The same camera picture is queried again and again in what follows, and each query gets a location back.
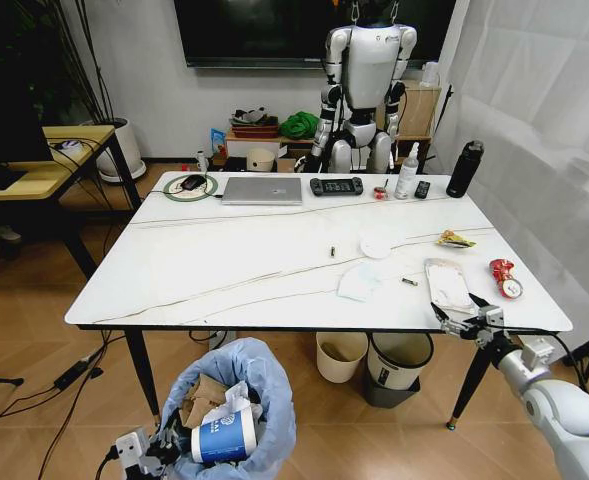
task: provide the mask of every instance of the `small red object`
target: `small red object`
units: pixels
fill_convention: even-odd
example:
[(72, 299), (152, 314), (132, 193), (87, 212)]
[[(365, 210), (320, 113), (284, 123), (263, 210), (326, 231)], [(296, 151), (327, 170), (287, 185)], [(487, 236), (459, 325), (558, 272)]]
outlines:
[(384, 187), (374, 187), (374, 198), (377, 200), (387, 200), (387, 190)]
[(504, 258), (490, 262), (490, 270), (498, 283), (498, 291), (506, 298), (517, 298), (523, 293), (521, 282), (512, 277), (512, 268), (514, 268), (514, 264)]

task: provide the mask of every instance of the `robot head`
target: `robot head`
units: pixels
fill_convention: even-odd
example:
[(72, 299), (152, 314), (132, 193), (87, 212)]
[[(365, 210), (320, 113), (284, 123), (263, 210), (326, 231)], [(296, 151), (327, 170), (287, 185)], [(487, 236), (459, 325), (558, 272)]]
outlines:
[(394, 0), (353, 0), (352, 5), (358, 4), (359, 10), (356, 24), (359, 27), (392, 25), (390, 13), (396, 3)]

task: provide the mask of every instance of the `remote control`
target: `remote control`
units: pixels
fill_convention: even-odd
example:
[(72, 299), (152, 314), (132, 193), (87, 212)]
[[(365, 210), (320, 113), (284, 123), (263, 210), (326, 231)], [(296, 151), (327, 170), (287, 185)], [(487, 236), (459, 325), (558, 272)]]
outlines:
[(430, 182), (426, 182), (421, 180), (418, 182), (418, 187), (416, 187), (416, 192), (414, 192), (414, 196), (416, 198), (426, 198), (427, 192), (430, 189)]

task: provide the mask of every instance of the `small bottle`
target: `small bottle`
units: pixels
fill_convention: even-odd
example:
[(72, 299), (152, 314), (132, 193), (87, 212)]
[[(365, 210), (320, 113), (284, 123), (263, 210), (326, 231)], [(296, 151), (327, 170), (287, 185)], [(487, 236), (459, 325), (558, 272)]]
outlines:
[(396, 189), (394, 190), (394, 196), (399, 200), (407, 198), (416, 176), (416, 170), (418, 169), (418, 142), (414, 142), (412, 145), (412, 151), (410, 155), (403, 160), (401, 165), (401, 171), (398, 173), (398, 180), (396, 182)]
[(208, 162), (207, 158), (205, 158), (203, 150), (196, 152), (196, 161), (198, 162), (198, 169), (201, 172), (207, 172), (207, 167), (209, 167), (210, 162)]

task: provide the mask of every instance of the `robot leg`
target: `robot leg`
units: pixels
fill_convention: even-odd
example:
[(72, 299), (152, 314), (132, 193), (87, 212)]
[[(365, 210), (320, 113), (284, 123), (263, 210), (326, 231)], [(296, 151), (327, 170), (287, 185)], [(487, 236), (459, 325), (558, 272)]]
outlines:
[(378, 132), (369, 144), (370, 156), (367, 159), (367, 173), (385, 173), (390, 160), (392, 140), (385, 132)]
[(350, 173), (352, 169), (352, 147), (345, 140), (338, 140), (332, 146), (329, 173)]

